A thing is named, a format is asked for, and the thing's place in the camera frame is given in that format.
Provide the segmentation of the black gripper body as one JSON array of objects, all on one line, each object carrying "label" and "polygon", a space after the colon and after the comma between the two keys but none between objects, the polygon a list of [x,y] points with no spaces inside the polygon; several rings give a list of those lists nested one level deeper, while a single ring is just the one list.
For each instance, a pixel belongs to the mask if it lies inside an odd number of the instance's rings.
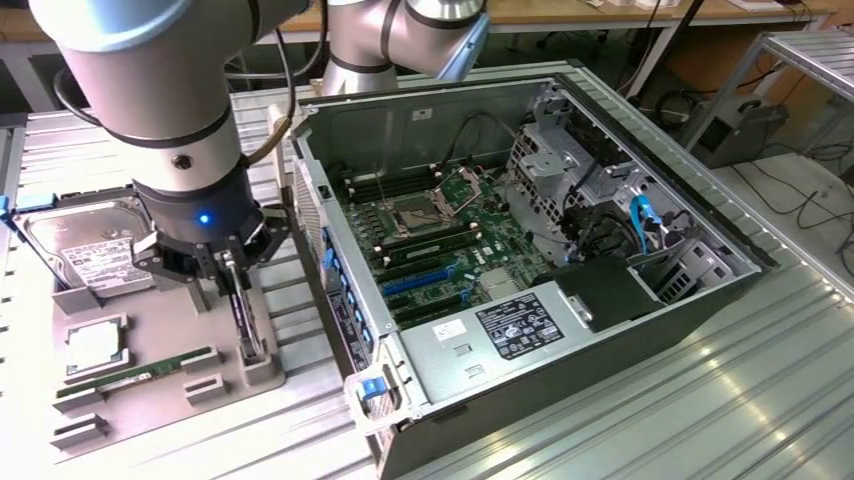
[{"label": "black gripper body", "polygon": [[213,280],[222,291],[249,290],[250,265],[245,242],[262,221],[249,169],[235,166],[213,185],[169,194],[143,185],[138,196],[151,216],[154,231],[169,238],[178,252],[181,283]]}]

